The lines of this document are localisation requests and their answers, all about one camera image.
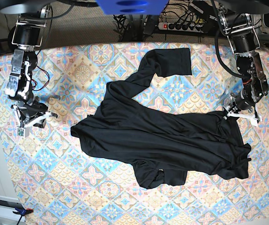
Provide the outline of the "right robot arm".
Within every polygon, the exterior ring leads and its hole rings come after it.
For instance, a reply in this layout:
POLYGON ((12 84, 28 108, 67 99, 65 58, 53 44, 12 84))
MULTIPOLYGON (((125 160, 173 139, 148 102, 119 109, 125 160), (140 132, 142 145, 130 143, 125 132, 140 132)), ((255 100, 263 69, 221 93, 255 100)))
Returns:
POLYGON ((37 67, 35 50, 43 44, 43 34, 47 22, 52 20, 53 10, 49 0, 0 0, 0 13, 18 15, 10 32, 9 42, 14 54, 5 94, 15 102, 12 108, 19 122, 17 131, 23 135, 31 126, 44 128, 48 117, 57 117, 34 96, 32 80, 32 72, 37 67))

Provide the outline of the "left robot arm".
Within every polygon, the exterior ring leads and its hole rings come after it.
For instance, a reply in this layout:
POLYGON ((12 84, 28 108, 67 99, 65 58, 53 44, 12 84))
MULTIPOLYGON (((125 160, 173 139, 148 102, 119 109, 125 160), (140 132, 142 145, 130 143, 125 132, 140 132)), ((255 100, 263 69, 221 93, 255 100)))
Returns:
POLYGON ((261 45, 252 15, 269 13, 269 0, 220 0, 218 7, 214 1, 211 3, 219 26, 215 36, 217 59, 229 74, 240 78, 243 83, 238 94, 230 93, 224 105, 224 119, 241 117, 258 126, 262 117, 257 113, 256 104, 268 94, 269 85, 256 51, 261 45), (228 39, 232 53, 236 55, 237 72, 233 72, 221 59, 219 35, 228 39))

